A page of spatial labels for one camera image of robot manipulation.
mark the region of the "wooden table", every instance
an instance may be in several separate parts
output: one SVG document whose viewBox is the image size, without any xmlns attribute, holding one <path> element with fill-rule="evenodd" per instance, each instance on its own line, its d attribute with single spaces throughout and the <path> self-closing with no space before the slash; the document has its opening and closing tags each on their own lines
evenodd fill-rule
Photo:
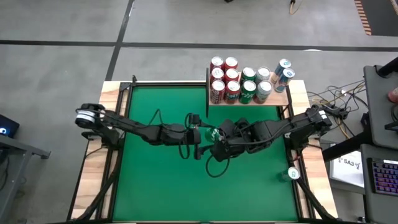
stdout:
<svg viewBox="0 0 398 224">
<path fill-rule="evenodd" d="M 115 81 L 104 82 L 103 84 L 99 103 L 104 105 L 107 110 L 115 110 L 119 93 L 119 85 L 120 82 Z M 289 83 L 289 87 L 294 114 L 305 112 L 305 110 L 310 107 L 310 103 L 308 101 L 304 81 L 292 80 Z M 125 105 L 126 97 L 123 99 L 121 111 L 124 111 Z M 310 144 L 319 145 L 319 142 L 317 140 L 310 139 Z M 101 143 L 99 140 L 90 142 L 88 145 L 87 154 L 99 148 L 100 145 Z M 90 155 L 90 157 L 85 160 L 71 218 L 79 217 L 85 211 L 86 207 L 89 206 L 93 201 L 96 194 L 100 191 L 101 179 L 103 176 L 106 159 L 106 151 L 107 149 L 102 149 Z M 116 154 L 117 152 L 114 152 L 113 163 L 111 167 L 114 166 Z M 317 197 L 319 202 L 326 208 L 326 210 L 334 217 L 337 217 L 335 202 L 333 200 L 321 149 L 311 146 L 307 147 L 303 151 L 303 159 L 311 191 Z M 109 189 L 104 201 L 103 217 L 107 216 L 110 192 L 111 189 Z M 308 217 L 306 199 L 301 189 L 299 189 L 299 194 L 304 217 Z"/>
</svg>

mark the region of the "can lid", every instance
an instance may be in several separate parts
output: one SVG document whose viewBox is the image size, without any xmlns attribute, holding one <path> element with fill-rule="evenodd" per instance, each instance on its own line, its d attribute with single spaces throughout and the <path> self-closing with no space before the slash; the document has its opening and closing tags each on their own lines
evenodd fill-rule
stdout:
<svg viewBox="0 0 398 224">
<path fill-rule="evenodd" d="M 241 85 L 237 81 L 230 81 L 226 86 L 231 91 L 238 91 L 241 88 Z"/>
<path fill-rule="evenodd" d="M 271 74 L 271 71 L 267 67 L 260 67 L 258 73 L 263 77 L 268 77 Z"/>
<path fill-rule="evenodd" d="M 247 77 L 253 77 L 255 75 L 253 68 L 249 68 L 249 67 L 244 68 L 243 73 Z"/>
<path fill-rule="evenodd" d="M 247 91 L 254 91 L 254 90 L 256 90 L 256 84 L 255 84 L 253 81 L 251 81 L 251 80 L 244 82 L 244 83 L 243 83 L 243 87 L 244 87 L 244 89 L 247 90 Z"/>
<path fill-rule="evenodd" d="M 290 62 L 290 60 L 283 58 L 279 61 L 279 65 L 282 66 L 283 68 L 290 68 L 290 66 L 292 66 L 292 62 Z"/>
<path fill-rule="evenodd" d="M 228 78 L 236 78 L 239 76 L 239 73 L 236 69 L 230 68 L 226 71 L 226 76 L 228 76 Z"/>
<path fill-rule="evenodd" d="M 215 78 L 222 78 L 224 76 L 224 72 L 220 68 L 214 68 L 213 71 L 211 71 L 211 75 Z"/>
<path fill-rule="evenodd" d="M 294 75 L 295 75 L 293 69 L 291 69 L 291 68 L 285 68 L 284 71 L 283 71 L 283 73 L 284 73 L 284 75 L 285 75 L 287 78 L 293 78 Z"/>
<path fill-rule="evenodd" d="M 258 88 L 263 93 L 268 93 L 272 91 L 272 85 L 269 81 L 260 82 Z"/>
<path fill-rule="evenodd" d="M 215 56 L 211 59 L 211 63 L 215 66 L 221 66 L 224 63 L 224 60 L 219 56 Z"/>
<path fill-rule="evenodd" d="M 211 84 L 211 87 L 213 87 L 214 90 L 222 91 L 225 89 L 225 84 L 223 81 L 216 80 Z"/>
<path fill-rule="evenodd" d="M 298 178 L 300 178 L 300 172 L 298 169 L 296 169 L 296 167 L 290 167 L 287 170 L 287 175 L 289 175 L 289 177 L 294 180 L 297 180 Z"/>
<path fill-rule="evenodd" d="M 225 59 L 225 63 L 228 66 L 236 66 L 238 64 L 238 60 L 234 57 L 228 57 Z"/>
</svg>

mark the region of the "rgb keyboard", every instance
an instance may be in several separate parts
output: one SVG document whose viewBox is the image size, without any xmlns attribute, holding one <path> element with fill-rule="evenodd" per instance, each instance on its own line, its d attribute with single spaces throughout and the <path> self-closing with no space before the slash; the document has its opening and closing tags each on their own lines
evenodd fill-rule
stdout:
<svg viewBox="0 0 398 224">
<path fill-rule="evenodd" d="M 398 161 L 370 159 L 369 165 L 375 193 L 398 196 Z"/>
</svg>

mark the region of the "green mat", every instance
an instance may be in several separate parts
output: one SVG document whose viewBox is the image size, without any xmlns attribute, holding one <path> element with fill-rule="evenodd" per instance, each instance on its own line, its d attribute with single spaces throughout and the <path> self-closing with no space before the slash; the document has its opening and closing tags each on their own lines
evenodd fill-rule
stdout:
<svg viewBox="0 0 398 224">
<path fill-rule="evenodd" d="M 187 113 L 200 114 L 206 123 L 224 119 L 249 122 L 278 119 L 275 107 L 211 106 L 205 116 L 204 88 L 134 89 L 130 118 L 148 123 L 160 108 L 165 123 L 183 123 Z M 202 129 L 202 146 L 209 144 Z M 206 174 L 202 160 L 183 160 L 177 146 L 151 146 L 127 134 L 116 194 L 114 221 L 296 221 L 290 182 L 277 174 L 287 169 L 283 139 L 257 154 L 232 159 L 219 178 Z M 210 162 L 210 172 L 220 173 L 225 162 Z"/>
</svg>

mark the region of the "concrete floor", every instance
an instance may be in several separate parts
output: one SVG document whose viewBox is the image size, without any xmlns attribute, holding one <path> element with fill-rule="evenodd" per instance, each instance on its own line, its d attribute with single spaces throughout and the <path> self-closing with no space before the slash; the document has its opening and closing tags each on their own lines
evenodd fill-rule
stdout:
<svg viewBox="0 0 398 224">
<path fill-rule="evenodd" d="M 0 0 L 0 40 L 115 42 L 128 0 Z M 354 1 L 306 0 L 296 15 L 288 0 L 136 0 L 125 42 L 228 43 L 395 47 L 396 37 L 364 33 Z M 0 45 L 0 113 L 18 122 L 17 138 L 53 152 L 35 158 L 26 173 L 25 195 L 14 203 L 10 223 L 66 219 L 87 142 L 73 124 L 75 108 L 97 102 L 114 47 Z M 304 52 L 122 48 L 112 80 L 202 80 L 214 55 L 235 56 L 241 65 L 274 69 L 289 58 L 307 90 L 323 91 L 362 79 L 363 66 L 384 64 L 392 52 Z M 359 95 L 366 100 L 366 95 Z M 361 131 L 366 109 L 347 124 Z M 334 130 L 324 139 L 344 140 Z M 333 190 L 339 217 L 363 215 L 360 195 Z"/>
</svg>

